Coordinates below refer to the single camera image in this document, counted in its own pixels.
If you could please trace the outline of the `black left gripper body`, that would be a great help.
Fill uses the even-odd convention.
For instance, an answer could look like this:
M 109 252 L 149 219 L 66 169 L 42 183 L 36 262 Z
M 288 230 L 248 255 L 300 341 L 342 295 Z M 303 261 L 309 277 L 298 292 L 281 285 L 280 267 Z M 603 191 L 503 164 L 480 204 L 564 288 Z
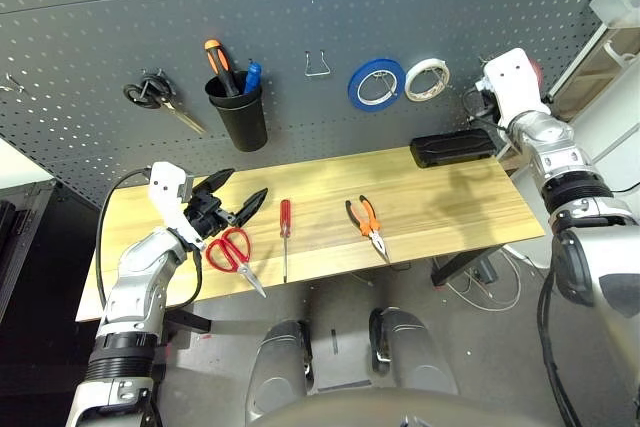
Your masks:
M 184 215 L 200 237 L 215 237 L 235 224 L 235 215 L 225 211 L 221 200 L 204 187 L 192 191 Z

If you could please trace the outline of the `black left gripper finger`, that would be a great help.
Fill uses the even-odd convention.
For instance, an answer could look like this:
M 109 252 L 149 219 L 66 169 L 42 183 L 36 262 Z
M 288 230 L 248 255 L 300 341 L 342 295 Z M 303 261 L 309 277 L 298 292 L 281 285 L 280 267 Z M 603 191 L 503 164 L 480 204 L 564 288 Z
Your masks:
M 235 172 L 234 168 L 227 168 L 209 175 L 197 184 L 198 195 L 211 195 L 221 188 Z
M 234 227 L 243 227 L 260 209 L 268 194 L 268 189 L 261 189 L 252 194 L 235 214 Z

